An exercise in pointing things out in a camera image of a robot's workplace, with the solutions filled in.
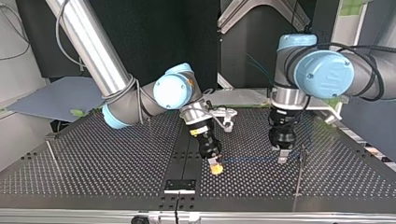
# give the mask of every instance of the gray wall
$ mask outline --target gray wall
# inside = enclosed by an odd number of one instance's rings
[[[15,0],[0,0],[17,10]],[[7,12],[18,29],[16,18]],[[0,58],[16,55],[26,49],[24,43],[12,32],[0,13]],[[19,58],[0,61],[0,109],[22,96],[45,86],[31,50]],[[0,111],[0,171],[16,161],[27,151],[42,144],[50,132],[50,121],[31,116]]]
[[[359,44],[377,44],[389,13],[395,12],[395,5],[394,0],[374,0],[369,3]],[[371,103],[353,98],[343,108],[341,116],[350,130],[396,161],[396,101]]]

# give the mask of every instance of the perforated metal table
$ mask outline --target perforated metal table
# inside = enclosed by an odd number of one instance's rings
[[[57,160],[43,145],[0,173],[0,221],[2,211],[18,209],[396,214],[396,173],[337,128],[304,114],[297,145],[307,146],[308,157],[295,195],[299,151],[278,164],[269,110],[237,111],[232,133],[216,129],[219,176],[177,112],[123,130],[101,114],[81,119],[49,142]],[[183,179],[194,181],[194,194],[164,193],[168,180]]]

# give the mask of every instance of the white bracket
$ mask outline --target white bracket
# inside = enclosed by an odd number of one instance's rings
[[[300,31],[309,24],[310,20],[298,3],[294,12],[296,1],[297,0],[233,0],[220,16],[218,27],[221,33],[225,34],[254,7],[269,6],[276,9],[290,23],[293,22],[293,26]]]
[[[238,112],[231,108],[218,107],[215,110],[209,110],[209,112],[216,118],[224,118],[223,125],[226,127],[224,132],[230,133],[233,131],[233,117],[235,117]]]

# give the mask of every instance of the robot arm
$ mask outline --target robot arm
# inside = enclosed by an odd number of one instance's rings
[[[269,138],[281,155],[282,150],[287,155],[294,149],[294,125],[314,98],[331,99],[344,94],[374,101],[396,97],[393,55],[375,52],[364,60],[350,52],[310,47],[316,44],[314,35],[283,35],[279,41]],[[279,162],[286,158],[280,156]]]
[[[103,114],[108,125],[120,129],[166,109],[180,109],[180,116],[190,127],[191,135],[198,139],[201,157],[208,160],[212,174],[222,172],[221,144],[214,136],[213,119],[219,121],[217,117],[224,117],[220,126],[230,132],[236,111],[215,109],[206,103],[187,63],[139,87],[138,81],[127,73],[89,0],[47,0],[47,3],[57,18],[62,16],[62,26],[106,99]]]

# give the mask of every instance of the blue joint cap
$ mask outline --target blue joint cap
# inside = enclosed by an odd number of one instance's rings
[[[165,74],[174,74],[182,72],[192,72],[191,66],[188,63],[181,63],[166,70]]]
[[[298,88],[320,99],[343,94],[352,84],[354,76],[350,60],[331,50],[317,50],[305,55],[294,70]]]
[[[282,35],[277,51],[292,47],[312,46],[318,43],[315,35]]]
[[[112,127],[113,129],[121,129],[121,128],[131,126],[129,124],[123,123],[119,119],[116,119],[113,116],[113,114],[110,112],[110,110],[108,109],[108,105],[104,105],[102,107],[102,113],[105,117],[105,121],[108,124],[108,126]]]
[[[179,73],[165,74],[154,85],[154,98],[165,109],[179,109],[189,102],[191,96],[191,82]]]

